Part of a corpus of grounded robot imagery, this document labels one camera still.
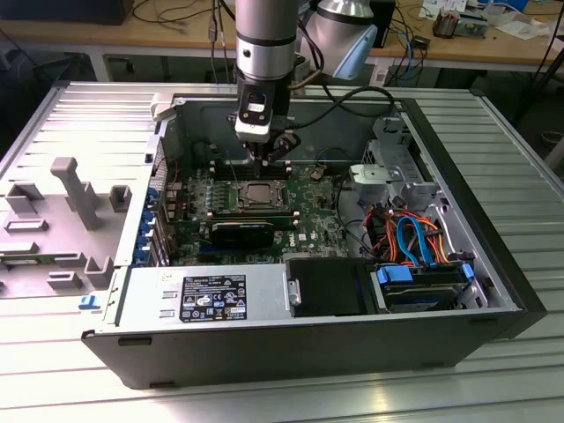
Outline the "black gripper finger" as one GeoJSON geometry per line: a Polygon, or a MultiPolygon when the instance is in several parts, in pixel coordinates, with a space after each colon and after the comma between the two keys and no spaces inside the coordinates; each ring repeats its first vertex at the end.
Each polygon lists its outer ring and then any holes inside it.
{"type": "Polygon", "coordinates": [[[264,167],[266,143],[244,141],[243,147],[249,152],[250,160],[255,167],[264,167]]]}
{"type": "Polygon", "coordinates": [[[294,132],[284,132],[265,145],[263,165],[268,167],[283,159],[288,153],[301,144],[300,137],[294,132]]]}

